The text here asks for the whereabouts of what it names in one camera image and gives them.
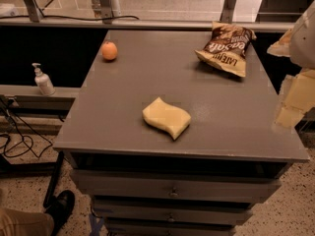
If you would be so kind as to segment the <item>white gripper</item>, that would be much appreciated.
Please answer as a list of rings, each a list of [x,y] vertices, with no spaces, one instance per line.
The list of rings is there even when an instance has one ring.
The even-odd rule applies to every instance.
[[[282,82],[275,123],[293,128],[315,106],[315,1],[267,53],[290,56],[292,63],[308,68],[296,76],[286,75]]]

